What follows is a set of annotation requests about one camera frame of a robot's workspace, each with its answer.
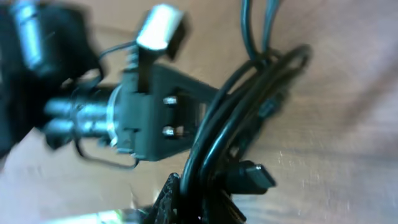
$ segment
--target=thin wire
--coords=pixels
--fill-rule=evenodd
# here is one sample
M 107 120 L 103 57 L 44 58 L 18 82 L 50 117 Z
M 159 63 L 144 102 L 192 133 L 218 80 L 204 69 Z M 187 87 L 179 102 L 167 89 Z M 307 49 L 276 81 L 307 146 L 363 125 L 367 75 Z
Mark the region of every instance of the thin wire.
M 118 50 L 126 49 L 126 48 L 130 47 L 133 43 L 134 42 L 127 42 L 127 43 L 123 43 L 123 44 L 119 44 L 119 45 L 116 45 L 114 47 L 111 47 L 111 48 L 103 51 L 102 53 L 100 53 L 98 58 L 99 58 L 99 60 L 101 60 L 107 54 L 113 53 L 113 52 L 118 51 Z M 101 66 L 99 66 L 99 75 L 97 77 L 95 77 L 94 79 L 92 79 L 90 82 L 83 83 L 82 85 L 79 85 L 73 91 L 73 93 L 71 95 L 71 98 L 74 97 L 75 93 L 78 90 L 92 90 L 94 87 L 96 87 L 101 82 L 101 80 L 103 78 L 104 78 L 104 71 L 101 68 Z M 116 95 L 117 95 L 117 92 L 119 91 L 119 89 L 120 89 L 120 86 L 117 87 L 117 90 L 114 90 L 114 91 L 116 91 Z M 79 133 L 79 130 L 78 130 L 78 121 L 77 121 L 77 118 L 76 118 L 76 113 L 77 113 L 78 109 L 75 108 L 75 99 L 72 99 L 72 101 L 73 101 L 73 104 L 72 104 L 73 110 L 72 110 L 72 113 L 71 113 L 71 120 L 73 121 L 73 124 L 74 124 L 74 127 L 75 127 L 75 128 L 72 129 L 72 138 L 73 138 L 73 142 L 75 143 L 75 149 L 76 149 L 77 153 L 79 154 L 79 156 L 82 157 L 83 159 L 87 160 L 87 161 L 90 161 L 90 162 L 97 162 L 97 163 L 100 163 L 102 165 L 112 166 L 112 167 L 116 167 L 116 168 L 119 168 L 119 169 L 133 170 L 134 168 L 136 168 L 137 165 L 139 164 L 139 161 L 140 161 L 139 159 L 135 159 L 135 163 L 133 165 L 129 166 L 129 165 L 118 164 L 118 163 L 115 163 L 115 162 L 106 161 L 106 160 L 103 160 L 103 159 L 91 157 L 91 156 L 88 156 L 84 152 L 83 148 L 80 146 L 81 137 L 80 137 L 80 133 Z
M 123 44 L 118 44 L 118 45 L 116 45 L 114 47 L 106 49 L 106 50 L 104 50 L 103 52 L 101 52 L 99 54 L 98 60 L 103 59 L 105 56 L 107 56 L 108 54 L 113 53 L 115 51 L 126 49 L 126 48 L 130 47 L 133 43 L 134 43 L 134 41 L 133 42 L 130 41 L 130 42 L 126 42 L 126 43 L 123 43 Z M 93 78 L 93 79 L 91 79 L 90 81 L 84 82 L 84 83 L 80 83 L 78 85 L 78 88 L 81 88 L 83 90 L 92 90 L 93 88 L 95 88 L 105 78 L 105 72 L 104 72 L 104 70 L 103 70 L 101 65 L 98 65 L 98 73 L 99 73 L 98 76 Z

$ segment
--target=metal ring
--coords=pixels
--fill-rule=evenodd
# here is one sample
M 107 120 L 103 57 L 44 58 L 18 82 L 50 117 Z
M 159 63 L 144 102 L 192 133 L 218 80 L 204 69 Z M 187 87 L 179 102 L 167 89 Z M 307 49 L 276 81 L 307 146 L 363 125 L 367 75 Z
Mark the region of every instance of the metal ring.
M 106 130 L 108 131 L 108 135 L 111 140 L 111 147 L 114 147 L 118 143 L 118 135 L 116 134 L 116 128 L 114 124 L 114 106 L 121 87 L 121 85 L 118 85 L 112 91 L 108 100 L 108 105 L 106 107 Z

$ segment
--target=metal screw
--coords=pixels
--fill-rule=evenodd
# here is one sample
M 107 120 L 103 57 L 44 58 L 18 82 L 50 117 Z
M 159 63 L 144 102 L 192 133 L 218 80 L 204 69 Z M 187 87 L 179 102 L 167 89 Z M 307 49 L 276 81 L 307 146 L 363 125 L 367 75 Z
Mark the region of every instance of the metal screw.
M 177 97 L 176 96 L 168 96 L 163 99 L 163 103 L 166 105 L 176 105 L 177 104 Z
M 172 136 L 174 136 L 175 131 L 174 131 L 173 127 L 166 126 L 166 127 L 163 128 L 162 133 L 163 133 L 164 136 L 172 137 Z

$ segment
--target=black cable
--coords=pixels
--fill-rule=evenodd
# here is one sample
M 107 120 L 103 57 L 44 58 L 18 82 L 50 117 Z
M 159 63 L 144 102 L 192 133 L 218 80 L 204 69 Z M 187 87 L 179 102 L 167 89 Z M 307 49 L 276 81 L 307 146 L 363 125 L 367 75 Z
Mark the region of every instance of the black cable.
M 122 49 L 126 49 L 128 47 L 130 47 L 134 42 L 126 42 L 123 44 L 119 44 L 116 45 L 114 47 L 111 47 L 109 49 L 104 50 L 103 52 L 100 53 L 100 55 L 98 56 L 98 60 L 103 59 L 105 56 L 107 56 L 110 53 L 113 53 L 115 51 L 118 50 L 122 50 Z M 77 88 L 75 89 L 75 91 L 78 90 L 92 90 L 94 87 L 96 87 L 105 77 L 104 75 L 104 70 L 102 69 L 101 66 L 98 67 L 99 70 L 99 75 L 95 78 L 93 78 L 92 80 L 88 81 L 88 82 L 84 82 L 81 83 L 77 86 Z M 80 140 L 81 137 L 78 133 L 77 130 L 77 120 L 75 119 L 75 114 L 71 114 L 71 119 L 73 121 L 73 124 L 75 126 L 75 128 L 73 128 L 73 132 L 72 132 L 72 137 L 73 137 L 73 142 L 75 143 L 75 149 L 77 151 L 77 153 L 79 154 L 79 156 L 87 161 L 90 162 L 97 162 L 100 163 L 102 165 L 106 165 L 106 166 L 111 166 L 111 167 L 115 167 L 115 168 L 119 168 L 119 169 L 129 169 L 129 170 L 133 170 L 134 168 L 137 167 L 138 163 L 139 163 L 139 159 L 135 160 L 135 163 L 131 166 L 129 165 L 123 165 L 123 164 L 118 164 L 115 162 L 111 162 L 111 161 L 106 161 L 104 159 L 99 159 L 99 158 L 95 158 L 95 157 L 91 157 L 91 156 L 87 156 L 84 151 L 83 148 L 80 146 Z
M 259 108 L 268 102 L 267 99 L 276 98 L 279 92 L 285 90 L 308 65 L 312 51 L 307 45 L 301 45 L 285 55 L 269 47 L 270 30 L 278 2 L 278 0 L 268 1 L 262 37 L 263 50 L 259 53 L 255 48 L 251 32 L 251 1 L 243 0 L 242 37 L 250 60 L 234 72 L 219 90 L 198 128 L 181 178 L 180 195 L 183 202 L 194 204 L 202 194 L 205 194 L 211 185 L 212 173 L 219 162 L 224 161 L 231 143 L 241 128 L 253 116 L 258 116 Z M 300 63 L 298 67 L 293 67 L 292 64 L 296 60 L 300 60 Z M 228 95 L 234 84 L 253 67 L 257 72 Z M 200 215 L 198 211 L 185 212 L 188 213 L 188 217 Z
M 102 60 L 105 56 L 107 56 L 110 53 L 130 47 L 132 44 L 133 44 L 133 42 L 126 42 L 126 43 L 118 44 L 114 47 L 108 48 L 99 54 L 98 61 Z M 104 78 L 105 78 L 104 70 L 103 70 L 102 66 L 100 64 L 98 64 L 98 76 L 91 79 L 88 82 L 79 83 L 78 88 L 81 88 L 83 90 L 92 90 L 94 87 L 96 87 L 98 84 L 100 84 L 100 82 Z

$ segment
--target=black cord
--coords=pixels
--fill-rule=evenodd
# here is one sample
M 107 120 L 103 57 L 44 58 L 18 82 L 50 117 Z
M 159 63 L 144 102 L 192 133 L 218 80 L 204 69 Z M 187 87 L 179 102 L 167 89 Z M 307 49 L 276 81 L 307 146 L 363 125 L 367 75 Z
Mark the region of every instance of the black cord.
M 205 189 L 211 187 L 212 174 L 226 158 L 228 149 L 239 131 L 247 121 L 258 116 L 259 108 L 264 103 L 276 98 L 282 90 L 289 87 L 292 80 L 300 75 L 309 63 L 312 51 L 308 45 L 301 45 L 285 55 L 269 47 L 270 30 L 277 8 L 278 0 L 268 1 L 262 53 L 259 53 L 254 46 L 251 32 L 251 1 L 243 0 L 242 37 L 250 60 L 234 72 L 221 87 L 198 128 L 181 178 L 180 195 L 183 204 L 195 204 L 201 195 L 205 194 Z M 300 60 L 300 63 L 293 67 L 297 60 Z M 257 72 L 228 95 L 235 83 L 253 67 Z M 188 217 L 200 215 L 198 211 L 185 212 L 188 213 Z
M 128 47 L 130 47 L 134 42 L 127 42 L 127 43 L 123 43 L 123 44 L 119 44 L 116 45 L 114 47 L 111 47 L 109 49 L 104 50 L 103 52 L 100 53 L 98 59 L 101 60 L 102 58 L 104 58 L 106 55 L 113 53 L 115 51 L 118 50 L 122 50 L 122 49 L 126 49 Z M 85 83 L 81 83 L 79 84 L 76 89 L 73 91 L 72 95 L 71 95 L 71 100 L 73 102 L 73 110 L 72 110 L 72 114 L 71 114 L 71 120 L 73 121 L 74 127 L 72 129 L 72 138 L 73 138 L 73 142 L 75 143 L 75 149 L 77 151 L 77 153 L 79 154 L 79 156 L 87 161 L 90 162 L 97 162 L 100 163 L 102 165 L 106 165 L 106 166 L 111 166 L 111 167 L 116 167 L 119 169 L 128 169 L 128 170 L 132 170 L 134 168 L 137 167 L 138 163 L 139 163 L 139 159 L 135 160 L 135 163 L 131 166 L 129 165 L 123 165 L 123 164 L 118 164 L 115 162 L 111 162 L 111 161 L 106 161 L 104 159 L 99 159 L 99 158 L 95 158 L 95 157 L 91 157 L 88 156 L 84 151 L 83 148 L 80 146 L 80 133 L 78 131 L 78 125 L 77 125 L 77 119 L 76 119 L 76 112 L 78 110 L 78 108 L 76 108 L 75 105 L 75 101 L 76 99 L 74 99 L 74 95 L 76 92 L 78 92 L 79 90 L 92 90 L 94 87 L 96 87 L 104 78 L 104 71 L 102 69 L 101 66 L 98 67 L 99 69 L 99 75 L 95 78 L 93 78 L 92 80 L 90 80 L 89 82 L 85 82 Z
M 114 47 L 111 47 L 109 49 L 104 50 L 103 52 L 101 52 L 98 56 L 98 61 L 102 60 L 105 56 L 107 56 L 110 53 L 116 52 L 118 50 L 122 50 L 122 49 L 126 49 L 128 47 L 130 47 L 133 44 L 133 42 L 126 42 L 123 44 L 118 44 Z M 78 88 L 81 88 L 82 90 L 92 90 L 93 88 L 95 88 L 98 84 L 100 84 L 100 82 L 105 78 L 105 73 L 104 70 L 102 68 L 102 66 L 100 64 L 98 64 L 98 76 L 91 79 L 88 82 L 84 82 L 84 83 L 79 83 Z

